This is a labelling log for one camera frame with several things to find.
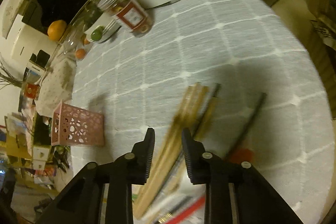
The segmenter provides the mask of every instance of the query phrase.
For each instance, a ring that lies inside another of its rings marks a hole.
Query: red object
[[[243,161],[252,162],[254,158],[254,153],[247,148],[238,148],[233,151],[229,158],[229,162],[234,164],[241,164]]]
[[[132,31],[136,31],[144,22],[146,22],[146,16],[132,1],[130,1],[124,9],[117,13],[116,16]]]
[[[53,166],[46,166],[44,170],[35,170],[35,175],[54,177],[56,175],[56,168]]]
[[[28,98],[35,99],[39,90],[40,90],[39,85],[27,83],[24,94]]]
[[[193,203],[189,208],[185,209],[183,212],[178,214],[173,219],[169,220],[165,224],[178,224],[181,221],[188,218],[193,212],[198,210],[205,203],[205,195],[199,198],[195,203]]]

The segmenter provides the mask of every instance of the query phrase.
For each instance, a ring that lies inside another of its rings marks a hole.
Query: wooden chopsticks
[[[220,84],[216,84],[216,87],[212,92],[211,98],[209,99],[209,103],[207,104],[206,109],[203,112],[203,115],[201,116],[200,120],[198,121],[198,124],[196,125],[195,133],[193,135],[196,141],[201,141],[204,138],[206,130],[210,125],[210,119],[217,103],[217,96],[220,87],[221,87]],[[185,169],[186,167],[183,159],[182,161],[180,161],[179,167],[174,177],[168,182],[166,188],[167,193],[172,193],[177,189],[181,181],[182,175],[185,172]]]
[[[185,127],[192,128],[197,121],[197,114],[203,105],[208,87],[196,83],[189,86],[175,114],[166,138],[154,159],[147,183],[138,192],[133,204],[133,214],[139,219],[144,215],[161,189],[167,175],[179,157],[182,149],[181,133]]]

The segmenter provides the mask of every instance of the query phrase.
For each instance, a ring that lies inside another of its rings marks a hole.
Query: spice jar
[[[153,25],[152,19],[136,0],[101,0],[98,7],[112,15],[135,37],[145,35]]]

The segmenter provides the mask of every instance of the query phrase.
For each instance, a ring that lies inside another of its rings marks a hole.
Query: red stick
[[[189,217],[193,212],[195,212],[197,209],[199,209],[203,204],[205,203],[205,195],[200,197],[197,201],[195,201],[190,207],[182,211],[180,214],[178,214],[173,219],[169,220],[165,224],[178,224],[181,221],[185,220],[187,217]]]

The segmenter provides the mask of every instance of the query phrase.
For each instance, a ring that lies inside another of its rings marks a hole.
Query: green lime
[[[99,26],[97,27],[92,33],[91,33],[91,39],[93,41],[99,41],[103,37],[103,31],[105,27],[104,26]]]

